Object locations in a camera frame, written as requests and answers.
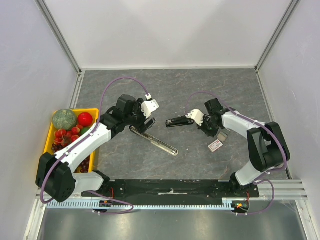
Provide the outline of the red white staple box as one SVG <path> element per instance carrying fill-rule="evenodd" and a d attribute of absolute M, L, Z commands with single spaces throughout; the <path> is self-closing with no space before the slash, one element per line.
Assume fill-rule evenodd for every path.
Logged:
<path fill-rule="evenodd" d="M 208 146 L 209 150 L 214 153 L 219 148 L 221 148 L 223 146 L 223 143 L 227 140 L 230 132 L 231 131 L 228 129 L 222 129 L 217 135 L 217 139 Z"/>

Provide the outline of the silver and black stapler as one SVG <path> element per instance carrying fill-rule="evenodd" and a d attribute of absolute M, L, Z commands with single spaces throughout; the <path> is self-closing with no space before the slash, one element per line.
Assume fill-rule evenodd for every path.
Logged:
<path fill-rule="evenodd" d="M 167 152 L 168 154 L 171 154 L 172 156 L 177 156 L 179 154 L 179 150 L 178 149 L 176 149 L 175 147 L 173 147 L 173 146 L 171 146 L 171 145 L 159 140 L 158 138 L 156 138 L 156 137 L 154 137 L 154 136 L 152 136 L 152 135 L 150 135 L 150 134 L 148 134 L 146 132 L 145 133 L 139 133 L 138 130 L 135 129 L 133 126 L 130 126 L 129 130 L 132 133 L 134 133 L 134 134 L 136 134 L 136 135 L 148 140 L 151 144 L 153 144 L 154 146 L 162 149 L 163 151 Z"/>

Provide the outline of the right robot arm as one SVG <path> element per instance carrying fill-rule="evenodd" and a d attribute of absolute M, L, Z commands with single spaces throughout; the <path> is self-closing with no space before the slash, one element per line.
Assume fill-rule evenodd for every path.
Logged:
<path fill-rule="evenodd" d="M 227 129 L 247 140 L 249 161 L 230 177 L 229 191 L 233 196 L 242 196 L 248 185 L 257 184 L 262 176 L 287 167 L 291 154 L 278 123 L 253 120 L 231 107 L 223 107 L 216 98 L 207 101 L 205 107 L 207 114 L 198 109 L 189 113 L 198 129 L 209 137 Z"/>

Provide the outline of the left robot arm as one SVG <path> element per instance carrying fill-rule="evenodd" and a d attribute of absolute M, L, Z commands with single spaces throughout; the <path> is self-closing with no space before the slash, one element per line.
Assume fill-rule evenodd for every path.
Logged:
<path fill-rule="evenodd" d="M 76 141 L 62 150 L 44 153 L 38 164 L 35 184 L 41 194 L 48 194 L 58 203 L 66 201 L 72 194 L 93 191 L 99 197 L 110 191 L 109 177 L 98 170 L 76 173 L 80 164 L 103 144 L 123 132 L 127 126 L 145 133 L 156 120 L 152 113 L 159 108 L 156 100 L 148 97 L 135 99 L 123 94 L 116 105 L 100 116 L 96 123 Z"/>

